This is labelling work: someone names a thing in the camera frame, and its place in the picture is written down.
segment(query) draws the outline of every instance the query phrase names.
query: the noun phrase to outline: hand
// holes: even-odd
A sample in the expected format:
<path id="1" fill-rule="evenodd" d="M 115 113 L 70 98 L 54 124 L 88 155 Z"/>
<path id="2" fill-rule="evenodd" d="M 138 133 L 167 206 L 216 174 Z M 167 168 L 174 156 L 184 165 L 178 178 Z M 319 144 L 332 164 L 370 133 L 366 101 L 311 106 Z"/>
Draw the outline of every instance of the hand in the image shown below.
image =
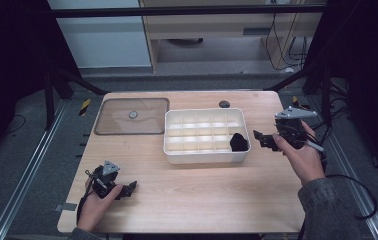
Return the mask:
<path id="1" fill-rule="evenodd" d="M 123 185 L 121 184 L 115 186 L 105 198 L 98 197 L 92 189 L 92 193 L 87 196 L 86 202 L 83 204 L 77 228 L 86 232 L 92 232 L 104 217 L 115 198 L 120 194 L 122 188 Z"/>
<path id="2" fill-rule="evenodd" d="M 315 136 L 314 131 L 303 121 L 302 126 L 307 133 Z M 313 180 L 326 177 L 323 172 L 320 155 L 316 149 L 305 144 L 302 148 L 297 150 L 283 137 L 273 134 L 273 138 L 276 145 L 288 157 L 292 168 L 301 180 L 302 186 L 305 186 Z"/>

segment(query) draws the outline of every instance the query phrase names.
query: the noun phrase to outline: white wall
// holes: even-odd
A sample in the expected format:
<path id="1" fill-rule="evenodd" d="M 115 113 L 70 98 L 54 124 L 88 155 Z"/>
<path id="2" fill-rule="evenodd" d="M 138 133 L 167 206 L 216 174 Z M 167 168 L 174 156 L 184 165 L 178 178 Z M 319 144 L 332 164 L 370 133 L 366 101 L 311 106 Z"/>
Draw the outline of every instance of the white wall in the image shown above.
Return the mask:
<path id="1" fill-rule="evenodd" d="M 137 0 L 48 0 L 52 9 L 139 7 Z M 150 67 L 141 17 L 57 19 L 79 68 Z"/>

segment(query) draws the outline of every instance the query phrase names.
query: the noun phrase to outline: white storage box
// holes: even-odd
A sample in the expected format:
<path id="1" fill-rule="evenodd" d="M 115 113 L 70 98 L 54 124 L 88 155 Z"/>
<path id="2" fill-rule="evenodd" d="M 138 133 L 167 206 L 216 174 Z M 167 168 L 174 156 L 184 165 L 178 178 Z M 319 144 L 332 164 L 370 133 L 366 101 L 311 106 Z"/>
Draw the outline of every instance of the white storage box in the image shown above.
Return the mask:
<path id="1" fill-rule="evenodd" d="M 248 150 L 232 152 L 239 133 Z M 165 114 L 164 152 L 172 164 L 241 162 L 251 149 L 240 109 L 171 110 Z"/>

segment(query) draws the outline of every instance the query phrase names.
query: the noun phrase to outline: gray sleeve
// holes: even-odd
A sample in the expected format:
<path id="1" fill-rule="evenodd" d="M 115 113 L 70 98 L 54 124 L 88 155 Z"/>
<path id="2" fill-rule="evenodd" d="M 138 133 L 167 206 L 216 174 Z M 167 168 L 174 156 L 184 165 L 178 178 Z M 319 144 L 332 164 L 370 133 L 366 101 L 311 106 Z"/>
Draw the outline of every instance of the gray sleeve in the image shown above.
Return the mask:
<path id="1" fill-rule="evenodd" d="M 74 228 L 68 240 L 100 240 L 100 238 L 79 228 Z"/>
<path id="2" fill-rule="evenodd" d="M 298 192 L 305 211 L 307 239 L 361 239 L 354 214 L 327 178 L 314 180 Z"/>

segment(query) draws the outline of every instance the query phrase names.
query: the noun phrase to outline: table top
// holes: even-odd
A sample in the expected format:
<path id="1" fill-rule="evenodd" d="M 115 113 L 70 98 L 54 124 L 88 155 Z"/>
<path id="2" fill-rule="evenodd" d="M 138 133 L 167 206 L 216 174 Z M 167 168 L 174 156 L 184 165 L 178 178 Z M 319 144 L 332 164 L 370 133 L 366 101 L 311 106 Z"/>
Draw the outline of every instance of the table top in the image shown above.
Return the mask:
<path id="1" fill-rule="evenodd" d="M 304 211 L 298 177 L 282 153 L 262 148 L 253 130 L 276 132 L 282 111 L 276 92 L 200 91 L 109 93 L 113 98 L 168 98 L 170 110 L 218 108 L 230 102 L 242 110 L 251 149 L 241 163 L 170 164 L 164 135 L 94 134 L 89 137 L 67 203 L 84 195 L 86 170 L 106 159 L 119 165 L 116 182 L 138 185 L 130 198 L 115 201 L 96 231 L 106 233 L 264 233 L 297 232 Z M 76 227 L 76 212 L 63 211 L 58 230 Z"/>

